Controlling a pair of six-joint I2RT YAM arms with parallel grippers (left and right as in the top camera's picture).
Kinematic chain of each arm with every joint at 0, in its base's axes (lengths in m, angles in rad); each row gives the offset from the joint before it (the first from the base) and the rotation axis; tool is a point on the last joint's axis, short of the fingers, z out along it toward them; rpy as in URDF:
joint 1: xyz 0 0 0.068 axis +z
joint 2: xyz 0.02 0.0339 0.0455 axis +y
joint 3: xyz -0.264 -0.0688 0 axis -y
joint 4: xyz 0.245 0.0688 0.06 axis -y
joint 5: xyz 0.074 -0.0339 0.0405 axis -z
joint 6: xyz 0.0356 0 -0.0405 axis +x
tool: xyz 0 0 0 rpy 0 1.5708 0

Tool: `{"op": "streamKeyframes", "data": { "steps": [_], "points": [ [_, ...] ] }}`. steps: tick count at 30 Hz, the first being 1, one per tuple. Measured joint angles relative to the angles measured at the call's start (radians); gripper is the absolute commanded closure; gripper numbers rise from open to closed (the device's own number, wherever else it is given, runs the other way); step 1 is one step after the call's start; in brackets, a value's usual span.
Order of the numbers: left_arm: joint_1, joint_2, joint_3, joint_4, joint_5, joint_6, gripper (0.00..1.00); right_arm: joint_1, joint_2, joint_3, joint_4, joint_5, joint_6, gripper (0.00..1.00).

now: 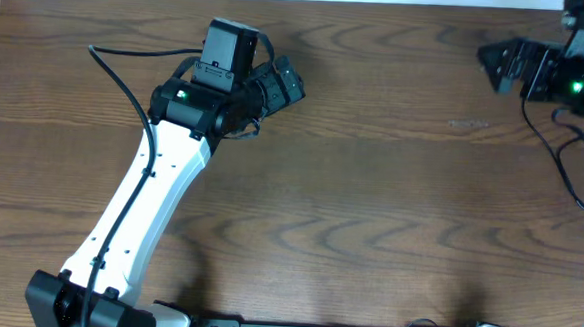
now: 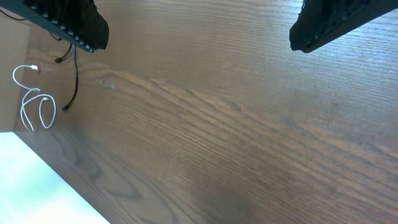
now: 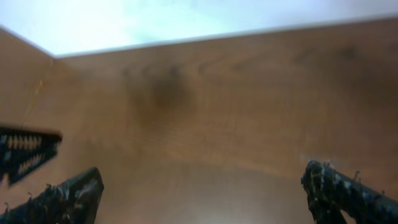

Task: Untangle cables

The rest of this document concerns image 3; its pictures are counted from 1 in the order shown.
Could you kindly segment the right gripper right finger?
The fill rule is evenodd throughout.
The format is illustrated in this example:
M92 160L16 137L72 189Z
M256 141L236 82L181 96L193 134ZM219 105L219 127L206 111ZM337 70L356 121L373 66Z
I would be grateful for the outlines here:
M309 161L301 178L315 223L346 223L342 211L358 224L397 224L397 201L349 178L329 163Z

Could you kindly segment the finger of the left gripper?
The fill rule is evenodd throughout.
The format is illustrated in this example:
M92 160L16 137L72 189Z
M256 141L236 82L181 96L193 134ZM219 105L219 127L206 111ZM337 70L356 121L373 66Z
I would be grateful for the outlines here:
M1 126L1 178L14 185L53 159L61 141L58 131Z

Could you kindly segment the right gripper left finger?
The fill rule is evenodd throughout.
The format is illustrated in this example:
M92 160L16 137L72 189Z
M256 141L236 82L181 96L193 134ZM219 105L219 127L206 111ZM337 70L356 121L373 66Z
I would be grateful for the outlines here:
M97 167L67 179L58 185L47 185L35 198L29 198L1 214L1 224L94 224L104 190Z

